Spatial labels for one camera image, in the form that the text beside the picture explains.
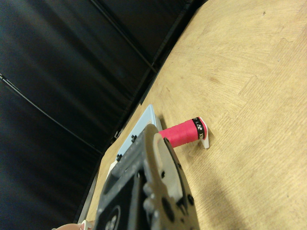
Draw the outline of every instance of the screw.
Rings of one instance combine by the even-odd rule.
[[[137,138],[137,136],[136,136],[136,135],[132,135],[131,138],[132,138],[131,141],[134,143],[134,142],[135,142],[135,139]]]
[[[188,195],[188,201],[191,205],[194,205],[194,198],[190,194]]]

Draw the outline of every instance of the plywood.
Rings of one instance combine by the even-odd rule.
[[[202,116],[210,133],[175,148],[202,230],[307,229],[307,1],[209,0],[175,45],[148,104],[165,127]]]

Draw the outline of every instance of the spool label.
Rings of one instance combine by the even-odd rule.
[[[205,128],[202,125],[201,120],[196,117],[194,119],[192,119],[192,121],[194,122],[194,125],[197,129],[197,134],[198,134],[198,139],[204,139],[205,138]]]

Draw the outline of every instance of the dark background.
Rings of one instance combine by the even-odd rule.
[[[103,153],[199,5],[0,1],[0,73],[61,124],[0,82],[1,229],[78,220]]]

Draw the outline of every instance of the pink thread spool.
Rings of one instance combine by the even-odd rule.
[[[173,148],[198,139],[202,141],[206,149],[209,148],[208,127],[201,117],[188,120],[159,133],[163,138],[169,140]]]

